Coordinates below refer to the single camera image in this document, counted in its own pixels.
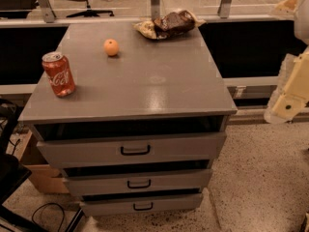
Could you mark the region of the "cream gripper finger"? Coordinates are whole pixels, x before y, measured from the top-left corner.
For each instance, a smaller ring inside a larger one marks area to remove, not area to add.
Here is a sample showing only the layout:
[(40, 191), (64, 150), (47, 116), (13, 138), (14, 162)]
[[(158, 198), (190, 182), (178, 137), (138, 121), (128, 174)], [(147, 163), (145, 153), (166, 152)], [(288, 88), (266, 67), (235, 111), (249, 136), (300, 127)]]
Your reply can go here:
[(264, 119), (271, 124), (292, 121), (309, 102), (309, 50), (287, 54), (278, 74), (277, 87), (267, 104)]

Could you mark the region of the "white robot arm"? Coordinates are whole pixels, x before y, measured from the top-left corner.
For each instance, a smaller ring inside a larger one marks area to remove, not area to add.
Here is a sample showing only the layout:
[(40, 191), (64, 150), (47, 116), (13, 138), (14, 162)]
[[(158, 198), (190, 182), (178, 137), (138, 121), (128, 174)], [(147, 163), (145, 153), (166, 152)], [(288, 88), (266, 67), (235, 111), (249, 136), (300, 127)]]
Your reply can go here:
[(287, 54), (278, 74), (277, 87), (270, 96), (264, 119), (271, 124), (292, 121), (309, 102), (309, 0), (284, 0), (274, 15), (294, 17), (295, 37), (306, 44), (298, 56)]

